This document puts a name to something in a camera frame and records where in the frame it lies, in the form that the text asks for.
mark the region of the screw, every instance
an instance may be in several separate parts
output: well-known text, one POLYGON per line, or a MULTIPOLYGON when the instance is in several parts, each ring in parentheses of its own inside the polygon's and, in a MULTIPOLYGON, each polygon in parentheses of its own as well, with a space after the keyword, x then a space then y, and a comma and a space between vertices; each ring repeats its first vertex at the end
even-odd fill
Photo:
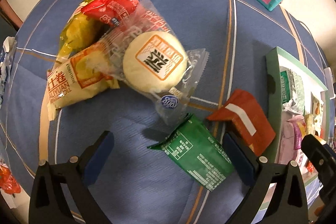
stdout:
POLYGON ((259 161, 265 164, 266 162, 268 162, 268 159, 266 157, 264 157, 264 156, 261 156, 259 158, 259 161))
POLYGON ((291 166, 293 166, 293 167, 297 167, 297 162, 294 161, 294 160, 291 160, 291 166))
POLYGON ((45 165, 46 162, 47 162, 46 160, 40 160, 40 161, 39 161, 39 166, 43 166, 43 165, 45 165))
POLYGON ((69 160, 72 164, 74 164, 75 162, 78 162, 78 157, 77 156, 72 156, 69 160))

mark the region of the nutrition label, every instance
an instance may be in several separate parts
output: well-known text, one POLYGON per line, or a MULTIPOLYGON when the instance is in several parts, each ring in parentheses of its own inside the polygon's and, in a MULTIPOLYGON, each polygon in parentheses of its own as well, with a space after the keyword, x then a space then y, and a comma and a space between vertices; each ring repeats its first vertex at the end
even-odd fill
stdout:
POLYGON ((197 172, 196 170, 188 170, 188 173, 201 182, 210 191, 215 189, 223 180, 225 176, 214 167, 202 154, 197 156, 197 159, 206 167, 204 172, 197 172))
POLYGON ((165 151, 167 154, 171 154, 175 159, 179 160, 185 155, 191 148, 193 144, 177 130, 176 138, 174 142, 165 146, 165 151))

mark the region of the green snack package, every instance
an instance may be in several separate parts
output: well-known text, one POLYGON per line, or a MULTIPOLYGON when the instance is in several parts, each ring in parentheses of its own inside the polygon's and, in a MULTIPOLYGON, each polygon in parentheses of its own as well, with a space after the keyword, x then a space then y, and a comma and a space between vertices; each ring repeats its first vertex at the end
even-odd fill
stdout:
POLYGON ((281 96, 284 110, 303 115, 305 112, 305 90, 300 75, 281 68, 281 96))
POLYGON ((165 151, 179 167, 210 191, 234 170, 221 144, 193 114, 189 114, 165 141, 147 148, 165 151))
POLYGON ((97 42, 102 35, 100 31, 104 23, 81 13, 81 8, 92 1, 94 0, 83 0, 62 30, 59 36, 60 50, 58 52, 58 61, 61 63, 66 62, 72 52, 80 52, 97 42))

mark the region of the table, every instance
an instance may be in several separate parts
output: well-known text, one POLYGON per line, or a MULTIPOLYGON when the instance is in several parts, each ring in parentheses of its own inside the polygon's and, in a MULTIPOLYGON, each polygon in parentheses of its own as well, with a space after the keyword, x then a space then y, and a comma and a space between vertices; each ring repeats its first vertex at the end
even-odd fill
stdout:
MULTIPOLYGON (((325 83, 323 68, 328 64, 324 53, 300 22, 281 7, 269 12, 256 0, 151 1, 186 50, 205 47, 210 53, 188 109, 199 118, 216 110, 235 88, 251 92, 267 114, 265 54, 276 46, 325 83)), ((0 137, 7 145, 12 172, 28 193, 39 160, 46 70, 53 66, 59 34, 80 2, 40 0, 16 35, 18 50, 0 111, 0 137)), ((219 138, 221 128, 209 126, 219 138)), ((129 88, 107 90, 65 107, 49 125, 48 161, 62 163, 80 155, 104 130, 114 133, 115 148, 89 189, 113 223, 224 223, 248 190, 233 173, 209 193, 165 153, 147 150, 166 137, 169 129, 154 105, 129 88)), ((76 211, 73 202, 69 204, 76 211)), ((261 211, 255 221, 262 215, 261 211)))

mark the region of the red snack package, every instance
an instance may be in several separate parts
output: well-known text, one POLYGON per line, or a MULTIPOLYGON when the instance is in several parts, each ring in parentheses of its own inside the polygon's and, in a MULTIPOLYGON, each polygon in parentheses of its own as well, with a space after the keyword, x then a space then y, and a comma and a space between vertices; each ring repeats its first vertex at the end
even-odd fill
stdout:
POLYGON ((228 101, 207 117, 210 121, 232 121, 253 152, 260 156, 275 138, 257 100, 247 91, 236 89, 228 101))
POLYGON ((111 26, 119 26, 138 4, 139 0, 94 0, 82 7, 81 12, 111 26))
POLYGON ((307 163, 307 170, 312 173, 312 172, 314 172, 314 169, 315 169, 314 165, 309 160, 308 163, 307 163))
POLYGON ((20 194, 20 184, 13 177, 8 167, 0 165, 0 188, 4 190, 6 194, 20 194))

